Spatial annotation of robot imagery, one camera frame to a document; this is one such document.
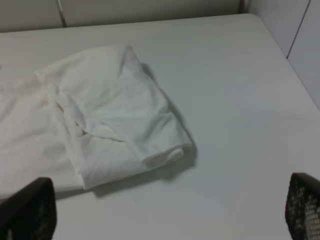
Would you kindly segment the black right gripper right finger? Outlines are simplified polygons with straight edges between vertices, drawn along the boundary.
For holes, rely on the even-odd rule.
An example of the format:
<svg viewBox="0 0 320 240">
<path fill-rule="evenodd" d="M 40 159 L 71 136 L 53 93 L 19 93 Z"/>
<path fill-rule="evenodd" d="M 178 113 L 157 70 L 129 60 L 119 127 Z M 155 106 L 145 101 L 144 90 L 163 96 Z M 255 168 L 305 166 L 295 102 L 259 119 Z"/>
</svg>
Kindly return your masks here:
<svg viewBox="0 0 320 240">
<path fill-rule="evenodd" d="M 320 181 L 304 172 L 290 177 L 285 222 L 293 240 L 320 239 Z"/>
</svg>

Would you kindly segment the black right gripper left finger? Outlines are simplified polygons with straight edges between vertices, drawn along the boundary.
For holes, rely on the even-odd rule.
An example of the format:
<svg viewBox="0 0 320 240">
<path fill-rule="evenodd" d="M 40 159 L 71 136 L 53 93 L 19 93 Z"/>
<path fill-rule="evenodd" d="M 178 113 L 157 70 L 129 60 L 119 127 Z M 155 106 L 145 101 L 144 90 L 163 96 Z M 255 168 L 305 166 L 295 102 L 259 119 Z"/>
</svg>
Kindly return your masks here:
<svg viewBox="0 0 320 240">
<path fill-rule="evenodd" d="M 2 240 L 51 240 L 57 226 L 53 181 L 39 177 L 0 204 Z"/>
</svg>

